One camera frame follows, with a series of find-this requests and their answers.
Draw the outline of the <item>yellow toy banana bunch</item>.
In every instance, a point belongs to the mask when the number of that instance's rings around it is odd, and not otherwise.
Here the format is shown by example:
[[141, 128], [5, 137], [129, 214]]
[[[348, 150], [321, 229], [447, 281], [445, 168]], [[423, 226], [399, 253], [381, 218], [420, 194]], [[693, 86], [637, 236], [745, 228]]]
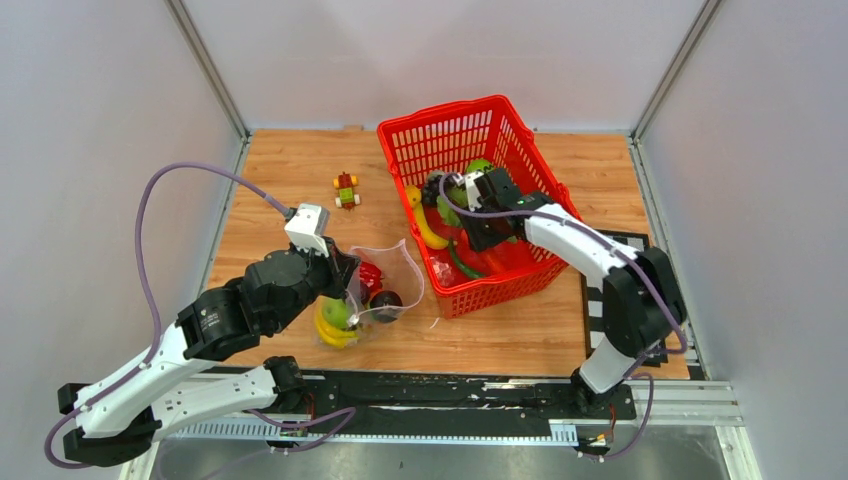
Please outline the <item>yellow toy banana bunch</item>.
[[322, 342], [336, 349], [344, 349], [354, 345], [359, 339], [355, 332], [344, 331], [330, 325], [324, 319], [322, 310], [318, 307], [314, 310], [313, 322]]

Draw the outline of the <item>red plastic shopping basket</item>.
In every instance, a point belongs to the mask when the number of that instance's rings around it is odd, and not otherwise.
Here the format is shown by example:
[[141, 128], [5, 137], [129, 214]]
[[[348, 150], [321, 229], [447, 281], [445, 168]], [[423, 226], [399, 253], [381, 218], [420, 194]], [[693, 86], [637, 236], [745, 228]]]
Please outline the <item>red plastic shopping basket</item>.
[[428, 107], [381, 122], [377, 136], [444, 316], [539, 292], [566, 268], [530, 244], [521, 219], [487, 216], [545, 200], [578, 214], [507, 97]]

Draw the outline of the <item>dark purple toy plum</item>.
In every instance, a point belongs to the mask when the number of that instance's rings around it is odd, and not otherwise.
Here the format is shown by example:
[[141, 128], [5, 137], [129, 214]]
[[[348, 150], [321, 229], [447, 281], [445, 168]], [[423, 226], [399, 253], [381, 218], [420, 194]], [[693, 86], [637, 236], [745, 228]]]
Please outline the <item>dark purple toy plum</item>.
[[392, 290], [377, 292], [369, 302], [371, 316], [375, 322], [388, 324], [399, 319], [404, 311], [403, 301]]

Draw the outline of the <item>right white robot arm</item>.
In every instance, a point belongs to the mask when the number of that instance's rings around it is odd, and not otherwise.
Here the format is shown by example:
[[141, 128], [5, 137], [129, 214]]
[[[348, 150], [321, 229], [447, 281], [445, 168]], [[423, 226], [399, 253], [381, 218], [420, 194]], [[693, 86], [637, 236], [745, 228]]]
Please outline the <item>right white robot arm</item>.
[[503, 168], [449, 173], [439, 194], [458, 214], [473, 251], [520, 239], [600, 283], [603, 337], [570, 377], [571, 403], [580, 415], [607, 409], [612, 392], [648, 357], [661, 354], [669, 335], [678, 338], [677, 353], [687, 350], [687, 310], [663, 250], [639, 250], [601, 234], [548, 195], [523, 193]]

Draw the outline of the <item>green toy apple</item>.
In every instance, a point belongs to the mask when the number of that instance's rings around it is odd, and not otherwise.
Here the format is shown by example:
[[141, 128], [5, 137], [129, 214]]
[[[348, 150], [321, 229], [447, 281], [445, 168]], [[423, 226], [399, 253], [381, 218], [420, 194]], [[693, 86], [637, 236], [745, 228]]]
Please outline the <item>green toy apple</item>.
[[320, 311], [323, 319], [329, 325], [340, 330], [350, 328], [348, 319], [351, 317], [351, 313], [345, 300], [325, 297], [322, 300]]

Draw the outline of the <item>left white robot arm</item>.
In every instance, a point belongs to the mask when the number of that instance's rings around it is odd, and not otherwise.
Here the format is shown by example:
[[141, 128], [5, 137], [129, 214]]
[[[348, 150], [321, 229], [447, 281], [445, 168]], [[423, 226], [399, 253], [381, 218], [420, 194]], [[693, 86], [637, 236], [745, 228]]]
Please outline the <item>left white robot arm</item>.
[[60, 412], [74, 422], [61, 465], [120, 465], [188, 425], [237, 411], [298, 411], [306, 382], [292, 356], [195, 388], [184, 381], [281, 333], [318, 298], [344, 299], [361, 260], [339, 251], [290, 246], [248, 265], [241, 277], [203, 292], [137, 358], [104, 380], [68, 383]]

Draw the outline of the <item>clear zip top bag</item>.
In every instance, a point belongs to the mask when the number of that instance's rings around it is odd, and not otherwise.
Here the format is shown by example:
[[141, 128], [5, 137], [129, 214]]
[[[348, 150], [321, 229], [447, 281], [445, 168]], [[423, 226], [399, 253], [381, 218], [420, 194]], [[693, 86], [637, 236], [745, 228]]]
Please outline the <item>clear zip top bag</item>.
[[[373, 295], [369, 294], [367, 287], [360, 282], [358, 267], [349, 285], [349, 296], [345, 300], [351, 317], [348, 319], [350, 328], [344, 331], [355, 332], [359, 336], [359, 339], [354, 345], [344, 349], [350, 349], [357, 344], [374, 339], [390, 325], [399, 321], [407, 311], [421, 302], [425, 286], [424, 275], [410, 255], [407, 242], [404, 239], [386, 248], [354, 246], [349, 250], [349, 253], [360, 257], [361, 263], [367, 261], [375, 264], [382, 270], [384, 275], [382, 290], [392, 290], [398, 293], [403, 301], [404, 311], [399, 319], [392, 323], [383, 324], [375, 322], [371, 316], [369, 302], [377, 292]], [[316, 307], [321, 307], [324, 298], [321, 297], [316, 301], [314, 310]], [[325, 347], [334, 348], [322, 342], [316, 331], [314, 322], [313, 327], [317, 342]]]

